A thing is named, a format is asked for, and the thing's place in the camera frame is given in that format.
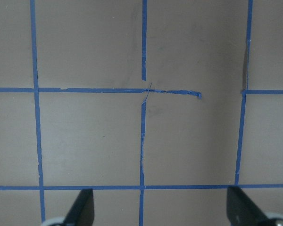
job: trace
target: gray floor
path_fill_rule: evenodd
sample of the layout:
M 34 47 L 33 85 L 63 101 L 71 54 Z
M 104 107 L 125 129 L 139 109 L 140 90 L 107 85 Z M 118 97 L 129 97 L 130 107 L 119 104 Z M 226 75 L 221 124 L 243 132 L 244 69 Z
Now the gray floor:
M 80 186 L 96 189 L 95 226 L 229 225 L 248 1 L 148 0 L 144 81 L 145 2 L 36 0 L 33 73 L 34 0 L 0 0 L 0 226 L 64 216 Z M 254 1 L 251 32 L 249 89 L 283 90 L 283 0 Z M 66 92 L 150 85 L 202 99 Z M 283 213 L 283 95 L 246 95 L 239 175 L 263 210 Z

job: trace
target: vertical blue tape strip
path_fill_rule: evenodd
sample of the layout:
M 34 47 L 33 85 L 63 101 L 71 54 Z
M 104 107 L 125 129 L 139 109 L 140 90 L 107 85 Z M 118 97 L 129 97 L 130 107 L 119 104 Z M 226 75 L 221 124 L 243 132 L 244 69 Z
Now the vertical blue tape strip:
M 244 130 L 244 118 L 245 118 L 245 105 L 246 105 L 246 93 L 243 92 L 242 93 L 242 102 L 241 102 L 241 114 L 240 114 L 240 126 L 239 126 L 236 171 L 235 171 L 235 185 L 239 184 L 241 152 L 242 152 L 242 142 L 243 142 L 243 130 Z
M 251 21 L 253 12 L 253 0 L 249 0 L 248 15 L 247 15 L 247 30 L 246 30 L 246 44 L 247 44 L 247 78 L 246 89 L 249 89 L 249 62 L 250 62 L 250 42 L 251 42 Z
M 143 173 L 143 145 L 146 134 L 146 100 L 143 101 L 141 105 L 141 159 L 140 159 L 140 216 L 139 216 L 139 226 L 143 226 L 143 195 L 144 195 L 144 173 Z
M 147 60 L 147 0 L 142 1 L 142 30 L 141 30 L 141 79 L 146 81 L 147 70 L 146 70 L 146 60 Z
M 30 0 L 31 32 L 32 32 L 32 52 L 33 52 L 33 88 L 34 88 L 34 106 L 36 118 L 36 135 L 37 135 L 37 154 L 38 154 L 38 172 L 39 172 L 39 191 L 40 191 L 40 209 L 41 220 L 45 220 L 45 201 L 44 201 L 44 184 L 42 169 L 42 150 L 41 150 L 41 125 L 40 125 L 40 106 L 39 106 L 39 81 L 37 70 L 37 43 L 36 43 L 36 18 L 35 2 Z

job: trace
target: grid square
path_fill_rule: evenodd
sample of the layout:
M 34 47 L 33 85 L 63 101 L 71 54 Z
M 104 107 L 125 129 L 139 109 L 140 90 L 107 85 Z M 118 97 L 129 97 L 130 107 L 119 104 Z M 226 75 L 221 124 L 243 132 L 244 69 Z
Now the grid square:
M 45 191 L 46 216 L 64 217 L 79 191 Z M 93 226 L 138 226 L 139 194 L 137 190 L 94 190 Z
M 246 22 L 247 1 L 149 0 L 148 80 L 201 92 L 236 81 L 240 90 Z
M 30 7 L 0 0 L 0 87 L 33 87 Z
M 145 184 L 234 183 L 241 97 L 231 98 L 207 94 L 198 100 L 150 93 L 143 159 Z
M 146 190 L 144 225 L 228 225 L 226 189 Z
M 142 0 L 36 1 L 40 87 L 143 86 Z
M 283 95 L 247 95 L 240 183 L 283 183 Z
M 283 188 L 244 189 L 244 192 L 264 212 L 283 214 Z
M 0 226 L 40 224 L 38 191 L 0 191 Z
M 250 89 L 283 89 L 283 0 L 254 1 Z
M 143 98 L 41 93 L 44 184 L 139 185 Z
M 34 97 L 0 93 L 0 186 L 37 186 Z

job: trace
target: black object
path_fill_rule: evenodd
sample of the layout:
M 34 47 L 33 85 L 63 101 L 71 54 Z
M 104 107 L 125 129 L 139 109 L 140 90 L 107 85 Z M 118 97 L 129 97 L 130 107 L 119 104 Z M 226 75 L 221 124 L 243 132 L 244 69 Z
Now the black object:
M 92 189 L 80 191 L 62 224 L 50 226 L 91 226 L 94 221 L 94 203 Z
M 226 214 L 233 226 L 283 226 L 283 219 L 269 219 L 237 186 L 227 189 Z

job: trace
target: blue grid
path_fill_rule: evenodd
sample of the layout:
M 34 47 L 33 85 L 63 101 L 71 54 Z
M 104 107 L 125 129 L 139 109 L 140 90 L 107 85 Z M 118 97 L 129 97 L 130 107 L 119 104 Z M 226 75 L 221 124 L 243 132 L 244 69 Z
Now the blue grid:
M 241 117 L 238 139 L 238 150 L 235 169 L 235 185 L 241 188 L 283 188 L 283 184 L 249 184 L 240 185 L 240 163 L 243 141 L 244 116 L 247 95 L 283 95 L 283 90 L 249 90 L 249 56 L 251 43 L 251 21 L 252 21 L 252 7 L 253 0 L 248 3 L 248 20 L 247 20 L 247 88 L 242 92 L 241 102 Z M 144 184 L 143 173 L 143 142 L 146 134 L 146 102 L 150 92 L 155 93 L 171 93 L 179 95 L 192 95 L 201 99 L 201 93 L 190 90 L 159 90 L 159 89 L 90 89 L 90 88 L 40 88 L 38 83 L 37 71 L 37 47 L 36 47 L 36 25 L 35 25 L 35 1 L 30 0 L 31 11 L 31 36 L 32 36 L 32 51 L 33 51 L 33 88 L 0 88 L 0 92 L 22 92 L 34 93 L 35 102 L 35 118 L 36 118 L 36 136 L 37 136 L 37 155 L 38 155 L 38 172 L 39 172 L 39 186 L 0 186 L 0 191 L 5 190 L 35 190 L 40 192 L 40 207 L 42 221 L 45 217 L 45 202 L 44 190 L 81 190 L 85 188 L 92 188 L 94 190 L 140 190 L 140 216 L 139 226 L 143 226 L 143 202 L 144 190 L 166 190 L 166 189 L 226 189 L 229 185 L 166 185 L 166 186 L 147 186 Z M 147 0 L 142 1 L 142 63 L 141 63 L 141 78 L 146 81 L 146 40 L 147 32 Z M 44 186 L 43 185 L 43 171 L 42 171 L 42 150 L 41 150 L 41 122 L 40 122 L 40 107 L 39 107 L 39 93 L 40 92 L 71 92 L 71 93 L 144 93 L 147 92 L 147 97 L 141 105 L 141 153 L 140 153 L 140 185 L 139 186 Z

